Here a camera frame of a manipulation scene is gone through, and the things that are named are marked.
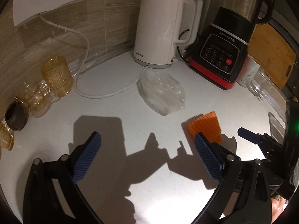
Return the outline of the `orange foam fruit net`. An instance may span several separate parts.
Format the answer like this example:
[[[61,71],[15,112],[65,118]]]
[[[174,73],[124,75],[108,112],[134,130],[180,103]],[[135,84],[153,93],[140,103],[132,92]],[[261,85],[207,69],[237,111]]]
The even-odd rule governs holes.
[[[214,111],[194,116],[190,120],[187,128],[192,136],[202,133],[210,143],[222,143],[221,127]]]

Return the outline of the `clear plastic bag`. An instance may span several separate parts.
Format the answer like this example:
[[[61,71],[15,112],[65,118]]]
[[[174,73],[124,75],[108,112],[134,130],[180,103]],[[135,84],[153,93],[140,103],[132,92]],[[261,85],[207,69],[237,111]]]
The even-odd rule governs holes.
[[[167,72],[146,69],[137,82],[137,89],[144,102],[162,116],[185,108],[186,92]]]

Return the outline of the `stainless steel sink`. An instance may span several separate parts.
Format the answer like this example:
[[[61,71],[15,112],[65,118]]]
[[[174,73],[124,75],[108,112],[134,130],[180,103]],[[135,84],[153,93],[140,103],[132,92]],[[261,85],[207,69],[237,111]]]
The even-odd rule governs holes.
[[[276,140],[279,144],[283,145],[285,130],[276,117],[268,112],[269,123],[270,123],[270,133],[271,137]]]

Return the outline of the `clear drinking glass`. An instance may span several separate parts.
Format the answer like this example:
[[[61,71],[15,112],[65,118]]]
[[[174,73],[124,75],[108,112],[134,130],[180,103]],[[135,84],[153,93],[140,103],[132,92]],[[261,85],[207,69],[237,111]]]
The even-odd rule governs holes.
[[[247,89],[259,100],[262,100],[265,96],[266,90],[271,85],[271,79],[269,76],[262,70],[259,69],[251,82],[247,85]]]

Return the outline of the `white patterned mug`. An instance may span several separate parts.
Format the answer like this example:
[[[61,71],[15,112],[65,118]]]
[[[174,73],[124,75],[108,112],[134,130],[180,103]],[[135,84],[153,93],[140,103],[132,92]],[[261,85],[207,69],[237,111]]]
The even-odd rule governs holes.
[[[237,83],[243,88],[247,87],[253,80],[254,76],[257,74],[260,67],[261,65],[259,64],[259,62],[257,62],[256,59],[254,59],[254,57],[252,57],[251,55],[247,55]]]

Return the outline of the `amber glass cup left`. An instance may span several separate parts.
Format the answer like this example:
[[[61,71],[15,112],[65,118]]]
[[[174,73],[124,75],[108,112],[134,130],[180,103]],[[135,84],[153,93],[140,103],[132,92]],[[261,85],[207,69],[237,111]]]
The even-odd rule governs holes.
[[[14,131],[9,128],[7,122],[2,117],[0,124],[0,144],[2,148],[11,151],[14,146]]]

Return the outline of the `wooden cutting board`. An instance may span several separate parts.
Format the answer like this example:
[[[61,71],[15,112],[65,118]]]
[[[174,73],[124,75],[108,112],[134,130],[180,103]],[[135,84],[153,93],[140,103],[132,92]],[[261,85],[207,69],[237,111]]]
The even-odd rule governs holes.
[[[256,25],[248,54],[279,89],[286,85],[295,64],[296,54],[287,41],[270,24]]]

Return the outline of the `red black blender base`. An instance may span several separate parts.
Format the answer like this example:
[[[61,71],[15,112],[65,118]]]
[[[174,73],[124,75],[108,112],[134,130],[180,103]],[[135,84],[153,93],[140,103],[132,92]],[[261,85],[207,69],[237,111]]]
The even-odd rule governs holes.
[[[203,31],[189,65],[224,90],[231,89],[243,68],[254,25],[243,16],[219,8]]]

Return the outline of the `dark brown small jar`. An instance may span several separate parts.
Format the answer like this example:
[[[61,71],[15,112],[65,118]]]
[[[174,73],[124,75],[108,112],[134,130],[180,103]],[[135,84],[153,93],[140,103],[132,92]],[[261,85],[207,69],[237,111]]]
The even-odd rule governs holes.
[[[27,124],[28,115],[20,102],[12,102],[5,113],[4,119],[12,130],[21,131]]]

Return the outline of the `amber ribbed glass cup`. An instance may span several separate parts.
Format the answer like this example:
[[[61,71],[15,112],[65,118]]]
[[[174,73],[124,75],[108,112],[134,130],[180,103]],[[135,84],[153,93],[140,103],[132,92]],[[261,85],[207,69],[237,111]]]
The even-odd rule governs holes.
[[[41,74],[57,97],[62,98],[72,90],[73,78],[64,57],[58,56],[46,62],[41,67]]]

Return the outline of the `white electric kettle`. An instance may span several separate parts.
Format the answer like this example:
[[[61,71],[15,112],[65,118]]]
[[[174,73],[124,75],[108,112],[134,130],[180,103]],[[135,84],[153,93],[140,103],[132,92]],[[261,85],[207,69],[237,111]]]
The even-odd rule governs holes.
[[[189,37],[179,39],[185,5],[192,8]],[[141,0],[133,59],[142,66],[164,69],[172,65],[178,46],[195,42],[203,2],[200,0]]]

